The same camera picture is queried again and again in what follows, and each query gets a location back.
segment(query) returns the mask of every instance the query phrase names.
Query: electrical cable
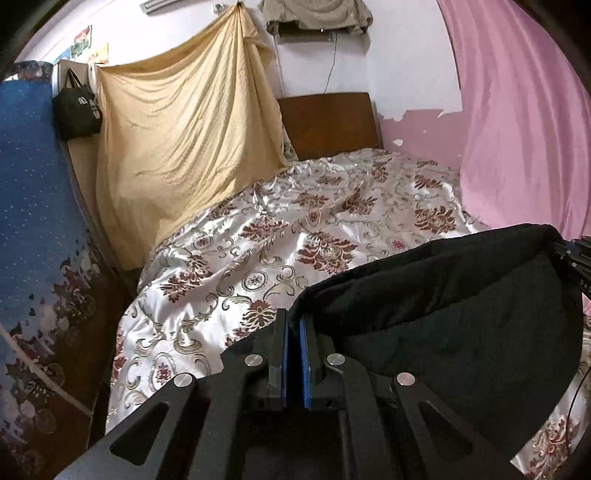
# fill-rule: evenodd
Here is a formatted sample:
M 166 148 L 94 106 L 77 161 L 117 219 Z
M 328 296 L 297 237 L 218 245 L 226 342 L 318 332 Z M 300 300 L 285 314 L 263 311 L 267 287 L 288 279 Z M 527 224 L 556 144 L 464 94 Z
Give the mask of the electrical cable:
M 277 36 L 273 35 L 273 46 L 275 48 L 275 60 L 277 63 L 277 70 L 279 73 L 279 87 L 281 89 L 281 98 L 285 96 L 285 83 L 283 82 L 283 68 L 281 67 L 281 59 L 279 58 L 279 47 L 277 46 Z
M 566 456 L 569 457 L 570 456 L 570 440 L 569 440 L 569 421 L 570 421 L 570 413 L 573 409 L 574 406 L 574 401 L 577 399 L 577 395 L 579 395 L 579 390 L 581 390 L 581 387 L 583 386 L 583 383 L 585 381 L 585 378 L 587 378 L 587 375 L 589 374 L 589 372 L 591 371 L 591 367 L 589 367 L 587 369 L 587 371 L 585 372 L 585 374 L 583 375 L 583 379 L 581 380 L 581 383 L 579 384 L 579 386 L 577 387 L 577 391 L 574 393 L 574 397 L 573 400 L 570 403 L 570 408 L 569 408 L 569 413 L 566 416 L 566 426 L 565 426 L 565 430 L 564 430 L 564 441 L 566 443 Z
M 333 56 L 333 66 L 330 68 L 329 77 L 328 77 L 328 79 L 326 80 L 326 87 L 324 87 L 324 92 L 323 92 L 323 93 L 326 93 L 326 90 L 327 90 L 327 89 L 328 89 L 328 87 L 329 87 L 330 76 L 332 75 L 332 70 L 333 70 L 333 68 L 335 67 L 335 61 L 336 61 L 336 44 L 337 44 L 337 42 L 339 41 L 339 34 L 338 34 L 338 33 L 335 33 L 335 36 L 336 36 L 336 38 L 335 38 L 335 54 L 334 54 L 334 56 Z

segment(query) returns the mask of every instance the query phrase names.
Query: wooden bed frame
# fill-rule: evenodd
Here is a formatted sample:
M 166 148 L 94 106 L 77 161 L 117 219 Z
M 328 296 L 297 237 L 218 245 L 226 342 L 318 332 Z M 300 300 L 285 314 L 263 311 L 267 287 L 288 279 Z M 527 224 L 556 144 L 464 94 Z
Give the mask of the wooden bed frame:
M 300 160 L 361 148 L 382 148 L 367 93 L 327 93 L 278 100 L 285 130 Z

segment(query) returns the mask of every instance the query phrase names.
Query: beige cloth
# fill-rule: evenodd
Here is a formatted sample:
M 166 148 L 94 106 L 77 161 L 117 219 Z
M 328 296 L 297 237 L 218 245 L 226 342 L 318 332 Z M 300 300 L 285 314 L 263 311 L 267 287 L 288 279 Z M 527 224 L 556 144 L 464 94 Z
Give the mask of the beige cloth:
M 261 0 L 267 31 L 277 35 L 280 23 L 295 22 L 302 30 L 365 33 L 374 18 L 363 0 Z
M 124 270 L 201 210 L 283 166 L 272 51 L 242 4 L 157 57 L 97 70 L 100 219 Z

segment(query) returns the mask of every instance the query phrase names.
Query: black tote bag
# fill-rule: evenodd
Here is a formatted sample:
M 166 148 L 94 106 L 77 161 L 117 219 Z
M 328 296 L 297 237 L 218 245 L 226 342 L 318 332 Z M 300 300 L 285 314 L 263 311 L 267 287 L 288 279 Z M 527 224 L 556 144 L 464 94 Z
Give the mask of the black tote bag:
M 63 141 L 97 134 L 103 123 L 95 94 L 88 85 L 82 85 L 72 69 L 68 69 L 65 88 L 53 99 L 53 114 Z

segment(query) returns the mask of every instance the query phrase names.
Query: floral bedspread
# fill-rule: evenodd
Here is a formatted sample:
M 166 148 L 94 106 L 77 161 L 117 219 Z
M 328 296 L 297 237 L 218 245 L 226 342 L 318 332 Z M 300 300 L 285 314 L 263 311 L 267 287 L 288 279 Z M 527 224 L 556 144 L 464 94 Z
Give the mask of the floral bedspread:
M 298 162 L 222 201 L 144 268 L 119 324 L 107 430 L 175 374 L 221 371 L 222 351 L 270 324 L 306 286 L 485 229 L 462 211 L 457 171 L 383 150 Z M 577 384 L 514 459 L 532 478 L 551 478 L 566 454 L 564 418 Z M 571 417 L 575 441 L 584 410 Z

